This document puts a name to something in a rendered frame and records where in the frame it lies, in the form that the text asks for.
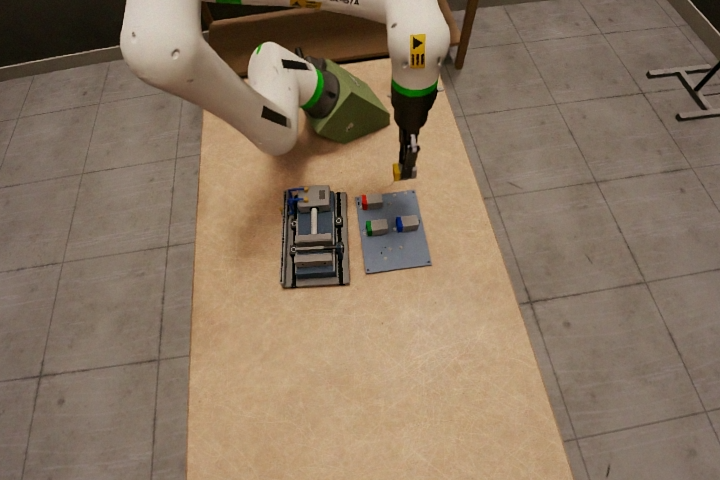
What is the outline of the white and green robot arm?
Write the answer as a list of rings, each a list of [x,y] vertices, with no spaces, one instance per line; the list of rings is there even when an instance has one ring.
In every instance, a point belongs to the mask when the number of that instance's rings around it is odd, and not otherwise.
[[[217,116],[263,153],[281,155],[295,145],[299,108],[314,119],[328,116],[339,80],[324,58],[266,42],[250,58],[247,84],[203,38],[201,1],[310,8],[384,23],[393,108],[423,115],[444,91],[437,84],[450,31],[437,0],[127,0],[120,46],[130,70]]]

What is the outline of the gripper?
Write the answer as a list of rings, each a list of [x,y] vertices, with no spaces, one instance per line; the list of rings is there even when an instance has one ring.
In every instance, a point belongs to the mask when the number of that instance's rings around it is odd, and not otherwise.
[[[412,169],[416,165],[418,152],[420,151],[420,146],[416,145],[418,141],[417,137],[420,132],[419,129],[427,122],[428,112],[420,116],[407,116],[394,109],[394,121],[399,126],[398,141],[400,143],[400,150],[398,163],[402,165],[401,179],[411,178],[412,176]],[[406,129],[408,131],[406,131]]]

